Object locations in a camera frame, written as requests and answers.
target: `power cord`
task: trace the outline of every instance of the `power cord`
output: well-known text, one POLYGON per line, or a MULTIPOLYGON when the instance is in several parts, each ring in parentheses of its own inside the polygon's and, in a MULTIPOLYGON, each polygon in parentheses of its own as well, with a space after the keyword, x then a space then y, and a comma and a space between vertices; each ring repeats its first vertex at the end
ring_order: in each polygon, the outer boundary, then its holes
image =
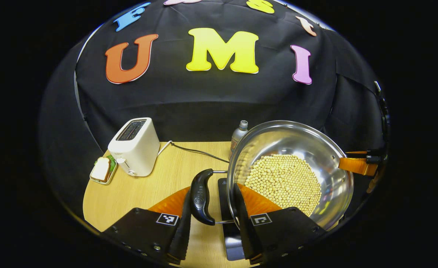
POLYGON ((210 157, 212 157, 212 158, 216 158, 217 160, 221 160, 221 161, 223 161, 223 162, 229 163, 229 161, 224 160, 224 159, 222 159, 222 158, 219 158, 219 157, 217 157, 217 156, 213 156, 212 154, 208 154, 208 153, 206 153, 205 151, 199 151, 199 150, 194 150, 194 149, 188 149, 188 148, 181 147, 181 146, 179 146, 179 145, 174 144, 173 141, 168 141, 168 142, 163 146, 163 148, 161 148, 160 152, 158 153, 158 156, 159 156, 159 154, 161 154, 161 152, 166 148, 166 146, 168 146, 168 144, 171 144, 172 146, 177 147, 177 148, 180 148, 180 149, 183 149, 183 150, 185 150, 185 151, 194 151, 194 152, 196 152, 196 153, 205 154, 206 156, 210 156, 210 157))

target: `pink letter i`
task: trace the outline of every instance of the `pink letter i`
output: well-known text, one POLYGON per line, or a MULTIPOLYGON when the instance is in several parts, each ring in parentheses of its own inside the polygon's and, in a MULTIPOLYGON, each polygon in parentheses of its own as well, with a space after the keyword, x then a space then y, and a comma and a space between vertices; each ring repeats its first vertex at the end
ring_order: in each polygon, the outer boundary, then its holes
POLYGON ((295 60, 297 66, 295 73, 292 75, 293 80, 307 85, 311 84, 308 61, 310 52, 296 45, 291 45, 290 47, 295 52, 295 60))

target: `white toaster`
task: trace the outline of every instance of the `white toaster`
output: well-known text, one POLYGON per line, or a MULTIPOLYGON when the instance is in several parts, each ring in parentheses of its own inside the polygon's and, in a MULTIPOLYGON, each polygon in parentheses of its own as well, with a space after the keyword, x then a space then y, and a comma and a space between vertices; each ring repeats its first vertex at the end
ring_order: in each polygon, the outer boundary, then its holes
POLYGON ((160 149, 153 121, 134 118, 117 132, 108 150, 117 164, 130 176, 145 177, 153 170, 160 149))

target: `metal bottle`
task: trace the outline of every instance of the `metal bottle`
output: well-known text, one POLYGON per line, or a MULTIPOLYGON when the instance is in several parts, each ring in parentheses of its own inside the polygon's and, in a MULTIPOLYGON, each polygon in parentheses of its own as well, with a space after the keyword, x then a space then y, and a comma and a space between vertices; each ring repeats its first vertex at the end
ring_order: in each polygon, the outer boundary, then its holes
POLYGON ((234 130, 232 133, 232 140, 231 140, 231 150, 229 152, 229 160, 232 157, 232 153, 234 152, 234 149, 237 146, 237 143, 241 140, 241 138, 248 132, 247 130, 248 122, 245 120, 242 120, 239 124, 239 127, 234 130))

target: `pan handle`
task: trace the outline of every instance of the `pan handle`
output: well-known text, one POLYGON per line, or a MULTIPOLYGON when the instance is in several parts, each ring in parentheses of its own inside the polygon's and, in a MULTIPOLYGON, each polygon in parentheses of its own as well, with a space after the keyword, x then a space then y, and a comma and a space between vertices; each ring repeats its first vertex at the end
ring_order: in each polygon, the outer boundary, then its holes
POLYGON ((207 188, 207 181, 214 173, 227 173, 227 171, 214 171, 206 169, 199 172, 191 183, 190 190, 190 209, 191 214, 200 222, 207 225, 215 225, 216 223, 229 223, 233 220, 216 222, 211 215, 209 215, 209 188, 207 188))

